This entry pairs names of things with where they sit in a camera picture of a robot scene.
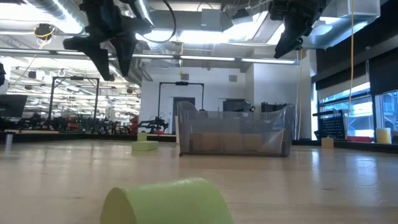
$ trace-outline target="black monitor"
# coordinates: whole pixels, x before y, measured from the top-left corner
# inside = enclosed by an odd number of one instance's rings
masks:
[[[0,95],[0,116],[21,118],[26,101],[27,95]]]

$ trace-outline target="vent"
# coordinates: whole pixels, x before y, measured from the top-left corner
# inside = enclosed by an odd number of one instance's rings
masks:
[[[189,81],[189,74],[181,74],[181,80]]]
[[[237,75],[229,75],[229,81],[230,82],[237,82],[238,81],[238,76]]]

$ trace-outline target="wooden table surface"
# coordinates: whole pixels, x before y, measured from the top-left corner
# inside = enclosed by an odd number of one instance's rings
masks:
[[[126,141],[14,144],[0,151],[0,223],[99,223],[111,188],[187,177],[216,184],[235,223],[398,223],[397,155],[293,149],[179,157],[172,143],[133,153]]]

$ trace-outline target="black rack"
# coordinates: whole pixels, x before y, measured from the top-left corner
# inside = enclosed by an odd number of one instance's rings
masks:
[[[318,117],[318,131],[315,131],[315,135],[318,140],[328,137],[332,137],[334,139],[345,139],[346,131],[344,126],[343,110],[325,111],[313,114],[312,116]]]

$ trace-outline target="cardboard box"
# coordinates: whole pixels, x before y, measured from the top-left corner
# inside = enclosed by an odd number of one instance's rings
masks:
[[[203,149],[201,133],[190,134],[190,151],[199,151]]]
[[[190,150],[216,151],[221,150],[219,133],[191,133]]]
[[[202,133],[202,146],[204,151],[221,150],[219,133]]]
[[[243,149],[245,151],[258,151],[261,147],[261,134],[243,134]]]
[[[243,151],[243,135],[239,133],[221,134],[221,149],[228,151]]]

